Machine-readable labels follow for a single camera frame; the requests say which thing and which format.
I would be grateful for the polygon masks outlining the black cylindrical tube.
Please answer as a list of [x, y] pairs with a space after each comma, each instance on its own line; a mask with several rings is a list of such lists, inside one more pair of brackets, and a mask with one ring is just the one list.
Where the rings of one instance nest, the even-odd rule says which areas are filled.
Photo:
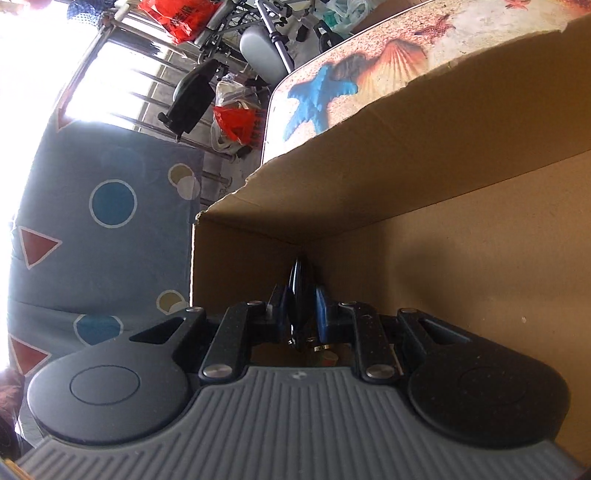
[[287, 318], [298, 351], [318, 341], [318, 268], [303, 254], [298, 255], [287, 281]]

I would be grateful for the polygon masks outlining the blue patterned fabric sofa cover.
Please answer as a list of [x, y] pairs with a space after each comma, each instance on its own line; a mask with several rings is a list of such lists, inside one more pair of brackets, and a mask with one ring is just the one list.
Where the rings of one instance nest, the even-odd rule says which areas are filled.
[[113, 125], [49, 124], [15, 221], [11, 362], [25, 376], [189, 300], [204, 156]]

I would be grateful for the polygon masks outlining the brown cardboard box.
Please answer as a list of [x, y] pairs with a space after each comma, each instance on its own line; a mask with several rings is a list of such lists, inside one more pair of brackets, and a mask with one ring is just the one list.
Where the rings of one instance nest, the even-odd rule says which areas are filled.
[[266, 299], [297, 253], [329, 292], [412, 307], [558, 370], [590, 458], [590, 20], [438, 68], [202, 213], [191, 299]]

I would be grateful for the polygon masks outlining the metal balcony railing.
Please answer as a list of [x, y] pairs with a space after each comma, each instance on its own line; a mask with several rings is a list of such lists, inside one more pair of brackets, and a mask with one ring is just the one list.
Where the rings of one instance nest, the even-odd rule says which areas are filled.
[[136, 6], [105, 12], [88, 53], [62, 90], [56, 128], [76, 120], [108, 123], [174, 141], [157, 115], [172, 103], [177, 83], [197, 66], [197, 48], [176, 45]]

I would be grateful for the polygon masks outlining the grey wheelchair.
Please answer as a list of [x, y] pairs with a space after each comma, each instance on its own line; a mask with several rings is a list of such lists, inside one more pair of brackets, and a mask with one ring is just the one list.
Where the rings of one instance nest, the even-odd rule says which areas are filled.
[[180, 139], [189, 133], [214, 99], [213, 78], [228, 71], [228, 60], [252, 68], [246, 84], [274, 87], [296, 69], [288, 53], [288, 37], [277, 28], [294, 18], [304, 31], [314, 31], [321, 52], [342, 42], [325, 21], [314, 16], [315, 2], [294, 11], [289, 1], [217, 1], [212, 14], [201, 23], [191, 44], [197, 47], [197, 66], [187, 73], [173, 92], [172, 104], [158, 120]]

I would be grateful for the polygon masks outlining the red plastic bag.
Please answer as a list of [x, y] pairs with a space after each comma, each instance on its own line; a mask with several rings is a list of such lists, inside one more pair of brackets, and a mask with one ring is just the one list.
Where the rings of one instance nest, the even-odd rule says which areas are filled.
[[209, 0], [141, 0], [139, 9], [181, 44], [197, 38], [219, 8]]

